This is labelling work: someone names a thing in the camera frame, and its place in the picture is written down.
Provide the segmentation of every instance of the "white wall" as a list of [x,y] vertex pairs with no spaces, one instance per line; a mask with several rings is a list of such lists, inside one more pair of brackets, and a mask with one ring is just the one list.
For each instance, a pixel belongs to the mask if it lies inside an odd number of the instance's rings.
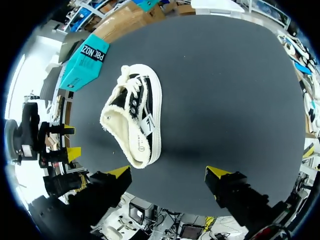
[[10,102],[9,118],[21,121],[24,96],[38,95],[44,79],[48,76],[45,71],[51,59],[61,48],[62,42],[37,36],[16,79]]

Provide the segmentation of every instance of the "cable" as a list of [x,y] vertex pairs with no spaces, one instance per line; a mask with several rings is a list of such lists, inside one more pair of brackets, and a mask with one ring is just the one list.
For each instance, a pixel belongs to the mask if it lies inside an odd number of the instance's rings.
[[160,223],[158,223],[156,226],[159,226],[160,224],[162,224],[164,222],[165,216],[161,215],[161,217],[162,217],[162,221]]
[[192,223],[192,225],[194,225],[194,224],[196,223],[198,217],[199,217],[199,216],[197,216],[197,217],[195,218],[195,220],[194,220],[194,222]]
[[210,235],[211,230],[206,231],[204,234],[201,235],[200,240],[202,240],[203,236],[206,235],[207,233],[209,233],[210,238],[212,238],[212,236]]

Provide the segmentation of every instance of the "wires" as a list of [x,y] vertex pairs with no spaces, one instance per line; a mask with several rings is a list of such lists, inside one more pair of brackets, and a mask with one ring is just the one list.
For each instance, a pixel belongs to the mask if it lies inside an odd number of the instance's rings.
[[195,218],[195,220],[194,220],[194,222],[192,223],[192,225],[194,225],[194,224],[196,223],[196,221],[198,220],[198,217],[199,217],[199,216],[197,216],[197,217]]
[[207,233],[209,233],[210,238],[212,238],[212,236],[211,236],[212,231],[208,230],[204,234],[201,235],[200,240],[202,240],[203,236],[206,235]]

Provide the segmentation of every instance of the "white shoelace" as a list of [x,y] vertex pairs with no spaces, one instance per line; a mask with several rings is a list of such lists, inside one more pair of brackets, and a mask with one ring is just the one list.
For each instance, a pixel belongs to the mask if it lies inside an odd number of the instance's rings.
[[135,98],[138,97],[138,92],[140,92],[139,87],[142,83],[136,78],[129,78],[130,75],[130,67],[127,65],[123,65],[121,67],[121,75],[117,79],[117,85],[112,91],[113,96],[117,96],[123,88],[127,89],[128,92],[132,92]]

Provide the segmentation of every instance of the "yellow bracket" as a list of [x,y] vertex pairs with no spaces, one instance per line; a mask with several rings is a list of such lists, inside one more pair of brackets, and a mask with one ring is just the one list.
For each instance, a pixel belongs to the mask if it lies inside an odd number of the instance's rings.
[[302,158],[307,158],[315,152],[315,146],[313,143],[310,144],[304,151]]
[[67,147],[68,162],[71,163],[74,159],[81,156],[81,147]]
[[223,175],[232,174],[232,172],[225,171],[225,170],[222,170],[222,169],[213,167],[213,166],[206,166],[205,169],[206,169],[206,172],[207,172],[208,170],[210,170],[211,172],[213,172],[213,174],[216,175],[219,179],[221,179],[221,176],[223,176]]
[[107,171],[105,172],[105,174],[111,174],[111,175],[115,175],[116,178],[118,178],[121,174],[123,174],[127,169],[131,169],[130,165],[127,166],[123,166],[111,171]]
[[75,128],[74,126],[69,126],[69,125],[67,125],[67,124],[63,124],[63,127],[64,127],[65,129],[70,129],[70,133],[68,133],[68,135],[74,135],[74,134],[76,134],[76,128]]

